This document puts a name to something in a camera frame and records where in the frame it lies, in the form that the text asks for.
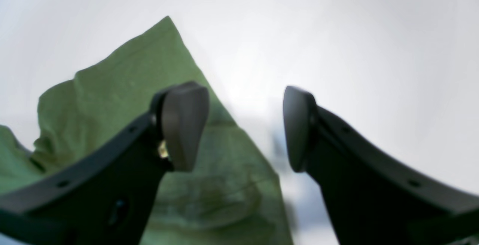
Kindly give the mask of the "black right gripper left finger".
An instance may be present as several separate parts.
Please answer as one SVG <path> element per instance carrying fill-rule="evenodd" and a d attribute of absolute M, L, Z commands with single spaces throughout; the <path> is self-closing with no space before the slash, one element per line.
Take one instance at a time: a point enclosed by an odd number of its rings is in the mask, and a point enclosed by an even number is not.
<path fill-rule="evenodd" d="M 91 155 L 1 196 L 1 233 L 30 245 L 138 245 L 165 173 L 194 169 L 209 104 L 194 81 L 156 93 Z"/>

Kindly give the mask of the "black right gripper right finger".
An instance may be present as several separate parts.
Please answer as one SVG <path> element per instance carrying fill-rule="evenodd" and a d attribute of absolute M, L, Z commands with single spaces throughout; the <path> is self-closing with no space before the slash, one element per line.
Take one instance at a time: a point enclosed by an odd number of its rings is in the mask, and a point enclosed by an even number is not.
<path fill-rule="evenodd" d="M 304 89 L 285 88 L 283 121 L 290 166 L 318 184 L 339 244 L 478 244 L 478 195 L 387 155 Z"/>

